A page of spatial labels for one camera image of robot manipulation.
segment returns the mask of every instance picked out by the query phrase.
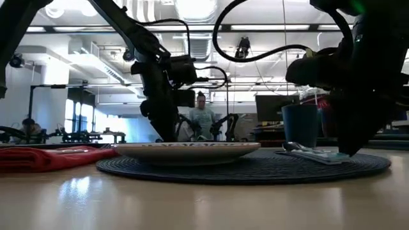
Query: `red napkin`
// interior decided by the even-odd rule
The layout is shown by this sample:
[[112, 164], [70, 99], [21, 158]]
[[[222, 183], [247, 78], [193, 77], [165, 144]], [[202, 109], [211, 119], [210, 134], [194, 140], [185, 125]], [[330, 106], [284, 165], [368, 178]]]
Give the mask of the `red napkin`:
[[113, 149], [97, 149], [77, 146], [58, 150], [88, 150], [86, 153], [58, 155], [48, 153], [44, 149], [5, 148], [0, 149], [1, 173], [39, 173], [68, 169], [86, 165], [104, 158], [117, 157]]

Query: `wooden table surface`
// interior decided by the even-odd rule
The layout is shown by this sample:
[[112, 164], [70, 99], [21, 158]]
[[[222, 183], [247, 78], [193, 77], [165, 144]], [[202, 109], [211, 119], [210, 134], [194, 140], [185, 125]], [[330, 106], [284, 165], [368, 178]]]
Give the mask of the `wooden table surface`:
[[0, 174], [0, 230], [409, 228], [409, 152], [369, 150], [391, 172], [333, 183], [208, 186], [98, 172]]

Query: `plate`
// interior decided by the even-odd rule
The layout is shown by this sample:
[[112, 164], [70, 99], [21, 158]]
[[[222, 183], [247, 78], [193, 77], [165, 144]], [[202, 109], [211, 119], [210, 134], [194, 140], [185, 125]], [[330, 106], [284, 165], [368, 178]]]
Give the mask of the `plate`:
[[163, 142], [114, 144], [121, 155], [152, 165], [225, 164], [256, 151], [260, 143], [252, 142]]

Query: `black placemat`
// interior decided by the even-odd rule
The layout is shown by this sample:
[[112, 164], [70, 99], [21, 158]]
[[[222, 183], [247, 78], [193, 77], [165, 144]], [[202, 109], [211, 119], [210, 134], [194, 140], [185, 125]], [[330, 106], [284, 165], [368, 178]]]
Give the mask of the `black placemat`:
[[160, 167], [118, 157], [101, 160], [98, 170], [140, 180], [211, 185], [276, 185], [317, 183], [371, 176], [386, 171], [390, 161], [356, 154], [350, 162], [325, 165], [312, 160], [258, 150], [234, 163], [211, 166]]

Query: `blue cup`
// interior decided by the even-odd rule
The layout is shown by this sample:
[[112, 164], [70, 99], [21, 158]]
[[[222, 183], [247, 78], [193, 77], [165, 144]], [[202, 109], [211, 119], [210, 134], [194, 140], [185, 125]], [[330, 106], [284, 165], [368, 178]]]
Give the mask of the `blue cup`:
[[297, 142], [314, 148], [318, 138], [316, 105], [287, 105], [281, 108], [287, 142]]

